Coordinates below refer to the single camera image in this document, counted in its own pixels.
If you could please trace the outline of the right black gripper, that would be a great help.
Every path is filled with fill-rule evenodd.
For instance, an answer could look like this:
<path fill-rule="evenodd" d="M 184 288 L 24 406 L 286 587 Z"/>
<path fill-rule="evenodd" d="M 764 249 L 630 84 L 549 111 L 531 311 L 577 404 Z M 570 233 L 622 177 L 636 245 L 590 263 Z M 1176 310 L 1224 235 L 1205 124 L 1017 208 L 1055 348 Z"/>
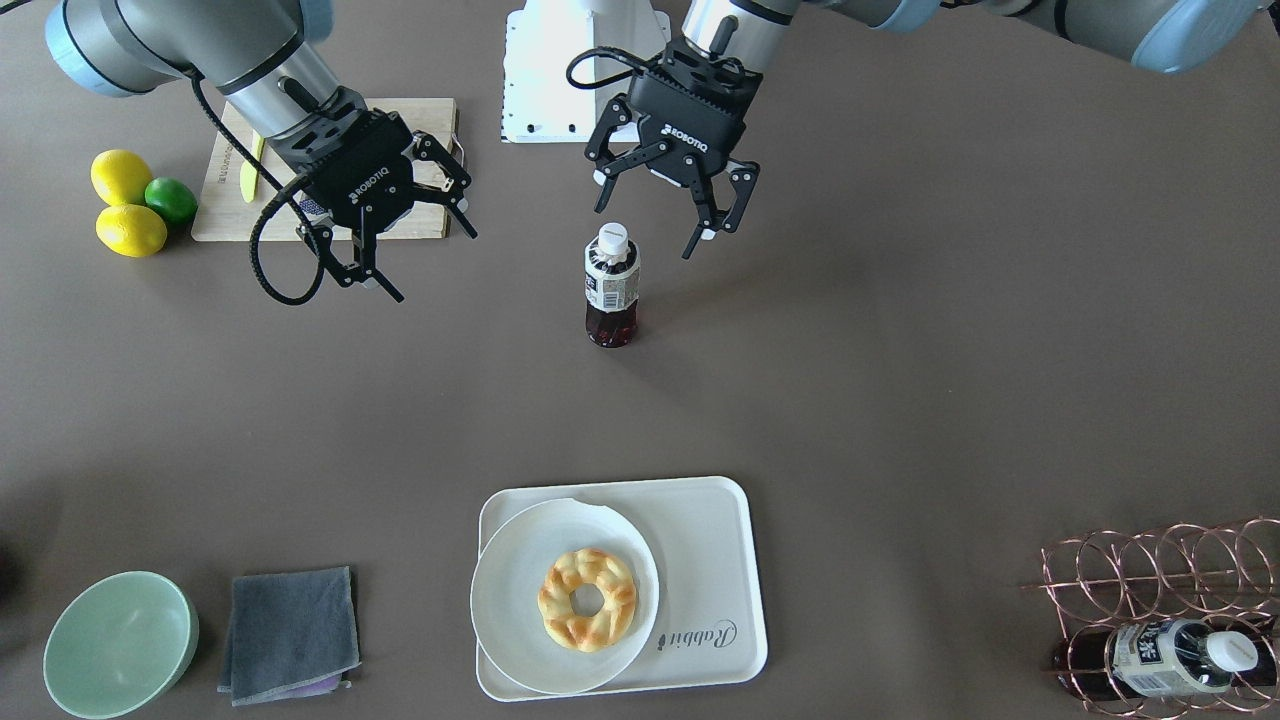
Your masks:
<path fill-rule="evenodd" d="M 270 138 L 268 145 L 298 174 L 307 174 L 305 193 L 328 211 L 337 225 L 352 229 L 349 263 L 333 251 L 334 227 L 329 222 L 302 224 L 300 237 L 338 284 L 379 284 L 397 302 L 404 296 L 376 266 L 378 233 L 410 214 L 415 202 L 444 208 L 470 238 L 477 231 L 466 217 L 465 191 L 472 177 L 444 142 L 426 132 L 411 133 L 396 113 L 358 109 L 346 115 L 352 123 L 340 135 L 323 135 L 321 124 Z M 413 182 L 412 161 L 434 163 L 443 173 L 440 186 Z"/>

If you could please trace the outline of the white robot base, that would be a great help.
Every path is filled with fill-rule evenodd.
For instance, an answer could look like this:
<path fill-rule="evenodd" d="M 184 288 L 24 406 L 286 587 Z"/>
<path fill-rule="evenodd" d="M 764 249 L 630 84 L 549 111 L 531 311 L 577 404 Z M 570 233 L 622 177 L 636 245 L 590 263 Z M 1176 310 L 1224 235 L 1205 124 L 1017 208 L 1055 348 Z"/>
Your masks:
<path fill-rule="evenodd" d="M 623 49 L 641 59 L 671 40 L 671 19 L 649 1 L 527 1 L 506 22 L 500 137 L 508 143 L 584 143 L 603 106 L 628 86 L 580 90 L 566 79 L 570 61 L 593 47 Z"/>

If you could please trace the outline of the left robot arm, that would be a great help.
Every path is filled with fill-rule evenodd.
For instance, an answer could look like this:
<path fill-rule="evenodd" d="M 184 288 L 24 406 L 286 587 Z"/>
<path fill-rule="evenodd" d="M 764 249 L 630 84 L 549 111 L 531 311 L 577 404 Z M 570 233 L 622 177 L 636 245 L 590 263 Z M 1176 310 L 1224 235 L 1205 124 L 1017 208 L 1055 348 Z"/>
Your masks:
<path fill-rule="evenodd" d="M 691 193 L 698 223 L 687 251 L 740 227 L 760 168 L 732 151 L 797 9 L 796 1 L 695 1 L 682 33 L 654 56 L 612 46 L 577 55 L 623 64 L 628 82 L 584 151 L 600 187 L 596 211 L 625 172 L 645 167 Z M 1275 1 L 988 1 L 986 10 L 1162 74 L 1204 64 L 1256 17 L 1277 18 Z"/>

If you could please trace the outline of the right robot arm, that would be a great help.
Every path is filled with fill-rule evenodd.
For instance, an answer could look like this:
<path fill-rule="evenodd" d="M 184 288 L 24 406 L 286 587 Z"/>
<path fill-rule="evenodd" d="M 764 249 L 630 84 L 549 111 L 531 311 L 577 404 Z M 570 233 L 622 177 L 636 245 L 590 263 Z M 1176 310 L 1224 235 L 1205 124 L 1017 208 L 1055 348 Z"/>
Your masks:
<path fill-rule="evenodd" d="M 378 236 L 416 202 L 444 208 L 475 236 L 472 179 L 443 141 L 339 83 L 314 47 L 333 26 L 329 1 L 60 1 L 45 38 L 74 82 L 109 97 L 210 81 L 294 172 L 256 220 L 250 251 L 289 206 L 319 273 L 399 299 L 378 269 Z"/>

